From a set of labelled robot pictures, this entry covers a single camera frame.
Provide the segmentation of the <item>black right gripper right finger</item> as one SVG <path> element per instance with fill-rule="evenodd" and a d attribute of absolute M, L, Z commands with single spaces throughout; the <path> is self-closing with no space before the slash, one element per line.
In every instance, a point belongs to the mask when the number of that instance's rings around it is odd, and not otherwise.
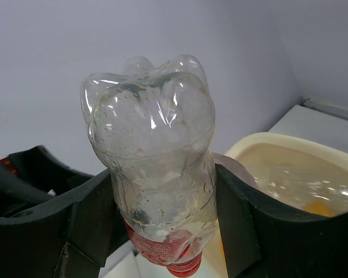
<path fill-rule="evenodd" d="M 348 278 L 348 212 L 291 207 L 216 166 L 217 213 L 229 277 Z"/>

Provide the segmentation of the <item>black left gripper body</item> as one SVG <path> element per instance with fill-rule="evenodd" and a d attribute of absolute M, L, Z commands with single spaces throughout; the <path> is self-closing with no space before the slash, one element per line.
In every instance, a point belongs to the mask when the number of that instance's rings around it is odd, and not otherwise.
<path fill-rule="evenodd" d="M 43 145 L 0 159 L 0 217 L 45 203 L 92 178 L 56 159 Z"/>

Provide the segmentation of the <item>large clear plastic bottle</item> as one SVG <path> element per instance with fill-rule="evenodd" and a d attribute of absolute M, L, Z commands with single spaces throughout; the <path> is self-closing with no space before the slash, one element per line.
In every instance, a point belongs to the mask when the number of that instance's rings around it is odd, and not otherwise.
<path fill-rule="evenodd" d="M 261 192 L 298 209 L 315 201 L 335 213 L 348 211 L 348 172 L 293 166 L 249 165 L 247 170 Z"/>

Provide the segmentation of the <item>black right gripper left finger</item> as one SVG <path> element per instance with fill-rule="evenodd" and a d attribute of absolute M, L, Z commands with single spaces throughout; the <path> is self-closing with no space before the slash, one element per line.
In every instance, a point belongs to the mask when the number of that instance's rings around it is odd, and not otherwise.
<path fill-rule="evenodd" d="M 0 217 L 0 277 L 98 277 L 128 240 L 110 172 Z"/>

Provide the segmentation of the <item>red label clear bottle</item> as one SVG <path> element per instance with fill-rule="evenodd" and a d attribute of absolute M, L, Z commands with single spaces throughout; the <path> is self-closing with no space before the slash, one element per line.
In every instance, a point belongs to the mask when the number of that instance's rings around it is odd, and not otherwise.
<path fill-rule="evenodd" d="M 87 76 L 80 99 L 130 241 L 172 275 L 192 276 L 218 227 L 215 106 L 200 61 L 130 58 L 121 74 Z"/>

